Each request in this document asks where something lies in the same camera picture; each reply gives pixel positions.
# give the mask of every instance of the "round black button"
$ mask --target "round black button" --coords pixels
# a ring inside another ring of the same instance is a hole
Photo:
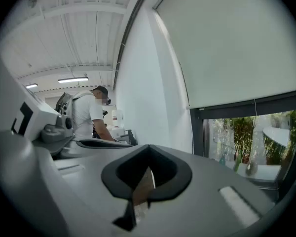
[[[73,124],[71,122],[71,118],[66,118],[65,124],[66,124],[67,129],[71,129],[73,126]]]

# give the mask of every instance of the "man's hand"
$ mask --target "man's hand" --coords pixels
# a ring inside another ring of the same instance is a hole
[[[102,140],[114,141],[102,119],[93,120],[94,128]]]

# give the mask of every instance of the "backpack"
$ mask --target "backpack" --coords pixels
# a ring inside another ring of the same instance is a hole
[[[72,96],[68,93],[62,94],[62,96],[59,98],[56,104],[55,110],[59,112],[60,114],[67,115],[71,119],[73,118],[73,102],[74,100],[86,96],[86,95],[92,95],[91,92],[79,92],[76,95]]]

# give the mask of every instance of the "window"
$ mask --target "window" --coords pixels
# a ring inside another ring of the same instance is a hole
[[[282,181],[296,148],[296,110],[205,122],[209,158],[260,185]]]
[[[296,178],[296,91],[190,111],[194,154],[276,191],[274,201],[286,194]]]

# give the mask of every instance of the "ceiling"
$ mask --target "ceiling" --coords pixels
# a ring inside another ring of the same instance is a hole
[[[0,56],[33,92],[113,87],[122,37],[137,0],[19,0],[0,31]],[[88,76],[89,81],[58,83]]]

